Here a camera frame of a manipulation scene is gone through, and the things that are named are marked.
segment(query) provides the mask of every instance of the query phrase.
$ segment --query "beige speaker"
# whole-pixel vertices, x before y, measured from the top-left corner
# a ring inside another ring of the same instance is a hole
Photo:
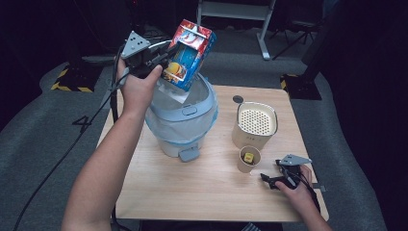
[[[278,129],[276,112],[270,106],[255,102],[240,104],[232,132],[238,148],[254,146],[261,150]]]

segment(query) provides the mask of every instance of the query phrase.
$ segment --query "black chair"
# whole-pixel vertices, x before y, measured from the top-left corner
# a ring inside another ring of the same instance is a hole
[[[301,39],[304,39],[303,43],[306,44],[307,37],[313,40],[312,33],[318,32],[322,26],[323,20],[323,0],[283,0],[285,6],[282,8],[286,11],[286,23],[270,36],[272,39],[279,32],[284,32],[288,43],[282,51],[276,54],[272,59],[276,60],[285,51],[295,45]],[[286,31],[292,31],[295,33],[302,32],[301,36],[292,42],[289,42]]]

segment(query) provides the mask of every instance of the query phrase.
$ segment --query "colorful box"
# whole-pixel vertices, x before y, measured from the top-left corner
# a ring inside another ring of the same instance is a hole
[[[216,42],[216,35],[209,29],[184,19],[170,43],[177,45],[177,53],[169,61],[162,77],[184,91],[189,91],[204,59]]]

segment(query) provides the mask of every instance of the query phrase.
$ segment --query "gray floor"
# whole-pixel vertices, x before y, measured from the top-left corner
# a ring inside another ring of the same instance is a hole
[[[276,61],[264,61],[255,33],[259,29],[216,31],[218,41],[200,72],[214,85],[280,89],[284,73],[301,74],[306,45],[299,43]],[[289,33],[290,39],[297,34]],[[284,34],[266,39],[271,55],[286,45]],[[95,92],[51,90],[65,64],[45,74],[43,94],[25,107],[0,134],[1,230],[12,230],[33,191],[80,134],[71,123],[93,116],[109,88],[113,68],[104,68]],[[386,230],[381,211],[366,176],[344,139],[330,88],[320,74],[320,101],[292,99],[294,113],[320,183],[335,230]],[[38,192],[18,230],[58,230],[69,189],[99,139],[108,114],[104,109],[73,150]],[[136,230],[136,220],[122,220]],[[284,230],[306,230],[302,223],[286,223]]]

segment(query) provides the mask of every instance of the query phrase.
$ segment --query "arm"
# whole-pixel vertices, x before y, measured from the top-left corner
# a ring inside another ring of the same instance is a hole
[[[307,182],[312,184],[312,171],[306,166],[300,166],[302,174]],[[306,186],[299,184],[295,190],[291,190],[282,182],[276,182],[276,187],[282,191],[291,202],[292,206],[300,213],[303,222],[311,231],[330,231],[332,230],[326,220],[321,216],[313,202],[312,196]]]
[[[117,75],[125,65],[119,60]],[[111,212],[139,141],[153,88],[162,73],[157,66],[145,79],[129,75],[121,91],[123,112],[81,169],[72,187],[62,230],[111,230]]]

